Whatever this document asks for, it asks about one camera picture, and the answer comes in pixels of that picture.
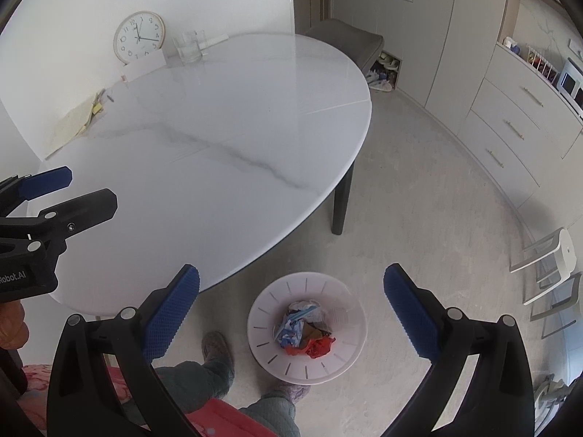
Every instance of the cabinet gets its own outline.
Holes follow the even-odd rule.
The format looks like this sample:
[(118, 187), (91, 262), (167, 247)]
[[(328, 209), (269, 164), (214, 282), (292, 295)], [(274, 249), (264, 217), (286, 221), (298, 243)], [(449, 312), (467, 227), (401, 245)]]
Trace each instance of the cabinet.
[(500, 45), (496, 45), (486, 78), (549, 133), (565, 157), (582, 126), (555, 88), (534, 67)]
[(352, 24), (354, 3), (355, 0), (334, 0), (332, 17), (344, 21), (346, 24)]
[(484, 80), (473, 112), (492, 128), (529, 170), (540, 186), (561, 162), (559, 147), (506, 95)]
[(435, 79), (454, 0), (334, 0), (333, 17), (385, 38), (402, 60), (399, 88), (425, 106)]
[(458, 135), (515, 207), (520, 207), (538, 185), (526, 167), (500, 137), (473, 111)]
[(457, 134), (486, 75), (506, 0), (455, 0), (426, 108)]
[(334, 0), (333, 16), (355, 28), (380, 34), (385, 51), (403, 59), (403, 20), (410, 0)]
[(454, 0), (413, 0), (405, 7), (399, 88), (425, 106), (450, 26)]

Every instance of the person's leg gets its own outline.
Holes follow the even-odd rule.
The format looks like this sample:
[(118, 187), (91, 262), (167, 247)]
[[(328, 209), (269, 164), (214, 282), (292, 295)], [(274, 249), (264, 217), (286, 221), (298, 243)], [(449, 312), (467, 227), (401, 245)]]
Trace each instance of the person's leg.
[[(219, 332), (203, 337), (202, 355), (204, 365), (185, 361), (177, 366), (156, 368), (162, 384), (185, 414), (200, 409), (213, 397), (225, 397), (235, 377), (231, 352)], [(145, 424), (133, 399), (124, 404), (124, 411), (130, 421)]]
[(275, 389), (261, 396), (261, 399), (249, 407), (240, 409), (279, 437), (300, 437), (296, 426), (295, 404), (310, 390), (309, 386), (281, 383)]

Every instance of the marble tabletop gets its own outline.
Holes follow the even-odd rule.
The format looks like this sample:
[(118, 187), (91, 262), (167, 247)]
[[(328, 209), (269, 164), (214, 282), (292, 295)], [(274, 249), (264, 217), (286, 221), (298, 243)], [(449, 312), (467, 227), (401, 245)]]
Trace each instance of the marble tabletop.
[(371, 117), (366, 81), (344, 54), (293, 35), (243, 35), (203, 62), (108, 91), (89, 130), (45, 161), (71, 186), (28, 214), (95, 190), (114, 218), (67, 241), (52, 296), (113, 316), (139, 306), (185, 263), (207, 289), (304, 221), (355, 160)]

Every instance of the clock face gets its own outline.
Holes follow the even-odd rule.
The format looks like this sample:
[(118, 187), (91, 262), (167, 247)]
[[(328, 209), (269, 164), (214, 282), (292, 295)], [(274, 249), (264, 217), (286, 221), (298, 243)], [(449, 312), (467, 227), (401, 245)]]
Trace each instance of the clock face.
[(126, 64), (160, 49), (164, 42), (164, 22), (150, 11), (138, 11), (125, 18), (117, 28), (113, 47)]

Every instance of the microwave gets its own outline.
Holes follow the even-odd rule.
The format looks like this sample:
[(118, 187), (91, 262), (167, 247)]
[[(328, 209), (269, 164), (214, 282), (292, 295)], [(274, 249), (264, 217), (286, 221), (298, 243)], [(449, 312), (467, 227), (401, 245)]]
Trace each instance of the microwave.
[(583, 71), (571, 58), (565, 63), (557, 89), (575, 109), (575, 112), (583, 118)]

